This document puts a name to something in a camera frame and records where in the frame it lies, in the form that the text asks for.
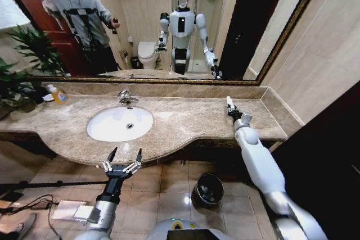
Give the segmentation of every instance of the toilet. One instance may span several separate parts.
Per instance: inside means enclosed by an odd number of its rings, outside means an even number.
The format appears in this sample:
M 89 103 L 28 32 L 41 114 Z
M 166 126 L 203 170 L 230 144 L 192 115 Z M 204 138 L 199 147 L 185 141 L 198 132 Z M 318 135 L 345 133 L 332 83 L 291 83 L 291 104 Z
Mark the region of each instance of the toilet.
M 145 70 L 155 69 L 156 60 L 159 57 L 159 52 L 155 52 L 155 46 L 155 42 L 139 42 L 137 53 Z

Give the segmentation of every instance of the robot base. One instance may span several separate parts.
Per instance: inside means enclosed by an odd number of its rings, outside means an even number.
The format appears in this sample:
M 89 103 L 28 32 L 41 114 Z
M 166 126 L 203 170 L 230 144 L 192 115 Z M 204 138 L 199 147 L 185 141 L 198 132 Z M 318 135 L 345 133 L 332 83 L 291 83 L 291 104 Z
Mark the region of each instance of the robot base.
M 232 240 L 219 230 L 205 229 L 187 219 L 169 219 L 159 223 L 146 237 L 146 240 Z

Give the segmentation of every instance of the floor tile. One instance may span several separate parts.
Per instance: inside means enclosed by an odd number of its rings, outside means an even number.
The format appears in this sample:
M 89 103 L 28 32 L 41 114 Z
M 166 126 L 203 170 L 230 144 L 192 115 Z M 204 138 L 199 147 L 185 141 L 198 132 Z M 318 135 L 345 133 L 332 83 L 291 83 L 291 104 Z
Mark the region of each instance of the floor tile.
M 81 188 L 73 188 L 67 200 L 71 201 L 86 201 L 89 205 L 94 205 L 96 197 L 100 195 L 100 191 L 96 189 L 87 189 L 86 191 Z
M 45 164 L 36 174 L 36 176 L 31 180 L 31 183 L 48 183 L 50 182 L 51 177 L 56 172 L 58 166 L 52 166 Z
M 161 193 L 157 223 L 165 219 L 189 219 L 190 197 L 188 193 Z
M 24 206 L 29 202 L 32 202 L 47 194 L 51 194 L 54 197 L 54 201 L 59 202 L 60 200 L 66 199 L 72 188 L 27 188 L 23 191 L 23 196 L 16 202 L 19 206 Z
M 164 164 L 161 175 L 161 192 L 188 193 L 188 178 L 188 164 Z
M 146 234 L 120 233 L 120 240 L 145 240 Z
M 158 207 L 158 193 L 131 191 L 121 232 L 142 234 L 151 232 L 156 225 Z
M 196 203 L 190 203 L 191 220 L 197 223 L 199 226 L 205 228 L 214 228 L 226 233 L 224 217 L 221 209 L 221 205 L 217 204 L 209 209 L 202 208 Z
M 158 164 L 138 170 L 131 187 L 132 191 L 160 192 L 163 165 Z
M 61 236 L 62 240 L 74 240 L 77 236 L 83 233 L 81 230 L 67 230 L 58 229 L 57 233 Z M 58 240 L 53 231 L 50 231 L 45 240 Z
M 111 240 L 119 240 L 120 239 L 120 233 L 115 233 L 114 231 L 110 234 Z
M 262 239 L 248 197 L 224 196 L 221 204 L 229 237 L 240 240 Z
M 50 233 L 50 228 L 32 229 L 23 240 L 45 240 Z
M 61 180 L 63 182 L 77 182 L 83 172 L 85 165 L 64 161 L 57 168 L 50 181 L 56 182 Z
M 134 183 L 134 177 L 130 177 L 129 179 L 126 179 L 123 183 L 123 186 L 121 187 L 122 191 L 131 191 L 131 188 Z
M 116 212 L 115 212 L 116 219 L 114 222 L 114 226 L 112 227 L 113 232 L 120 233 L 122 230 L 125 213 L 128 207 L 129 197 L 130 197 L 130 191 L 121 192 L 120 204 L 116 208 Z
M 223 180 L 222 183 L 224 186 L 225 196 L 248 196 L 246 193 L 245 184 L 243 182 L 238 182 L 235 180 Z
M 246 190 L 249 194 L 250 202 L 254 210 L 255 218 L 258 221 L 258 227 L 263 240 L 277 239 L 259 192 L 256 188 L 249 186 L 246 186 Z
M 78 182 L 97 182 L 97 181 L 107 181 L 108 178 L 104 173 L 102 168 L 96 168 L 95 166 L 85 166 L 82 171 Z M 77 188 L 81 189 L 103 189 L 104 184 L 96 184 L 96 185 L 78 185 Z

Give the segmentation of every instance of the green leaves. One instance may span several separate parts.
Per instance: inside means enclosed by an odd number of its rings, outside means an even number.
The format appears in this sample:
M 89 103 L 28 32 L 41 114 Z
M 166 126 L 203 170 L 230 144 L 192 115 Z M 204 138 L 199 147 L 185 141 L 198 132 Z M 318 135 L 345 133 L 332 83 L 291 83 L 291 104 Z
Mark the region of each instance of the green leaves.
M 9 71 L 15 65 L 17 63 L 6 64 L 0 57 L 0 105 L 16 107 L 24 100 L 30 101 L 25 92 L 32 90 L 32 86 L 23 82 L 28 74 Z
M 64 64 L 60 60 L 60 54 L 55 47 L 51 46 L 51 41 L 46 37 L 43 31 L 17 27 L 15 33 L 8 33 L 12 38 L 22 45 L 15 49 L 24 57 L 35 58 L 30 63 L 36 63 L 33 69 L 50 73 L 58 76 L 65 73 Z

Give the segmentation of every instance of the white sink basin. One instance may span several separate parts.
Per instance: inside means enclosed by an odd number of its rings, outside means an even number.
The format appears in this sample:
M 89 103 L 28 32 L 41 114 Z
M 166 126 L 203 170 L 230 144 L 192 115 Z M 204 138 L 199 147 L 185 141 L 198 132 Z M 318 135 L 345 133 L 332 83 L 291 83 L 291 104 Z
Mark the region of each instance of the white sink basin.
M 145 135 L 152 122 L 152 114 L 142 108 L 115 107 L 91 118 L 87 130 L 98 141 L 125 142 Z

